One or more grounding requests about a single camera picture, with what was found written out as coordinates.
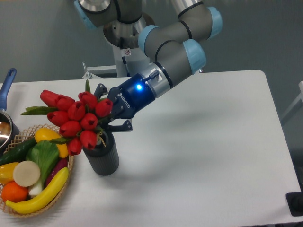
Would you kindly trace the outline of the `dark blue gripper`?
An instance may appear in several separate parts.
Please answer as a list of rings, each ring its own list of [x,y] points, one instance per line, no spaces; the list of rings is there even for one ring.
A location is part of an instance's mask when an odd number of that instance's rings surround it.
[[[108,132],[132,131],[132,118],[155,100],[152,89],[145,83],[141,74],[136,74],[108,92],[107,87],[99,83],[94,91],[97,99],[108,98],[113,102],[112,111],[104,118],[104,130]],[[115,120],[124,120],[121,125],[111,125]]]

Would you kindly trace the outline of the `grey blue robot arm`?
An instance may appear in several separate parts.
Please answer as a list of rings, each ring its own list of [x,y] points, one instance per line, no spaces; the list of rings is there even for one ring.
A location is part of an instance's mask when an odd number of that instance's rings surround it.
[[[174,0],[178,21],[155,26],[140,0],[76,0],[74,6],[87,28],[103,28],[115,64],[85,68],[86,75],[116,73],[126,82],[110,90],[98,86],[96,96],[113,102],[111,114],[99,125],[106,131],[130,131],[134,115],[206,64],[200,45],[220,33],[222,16],[201,0]]]

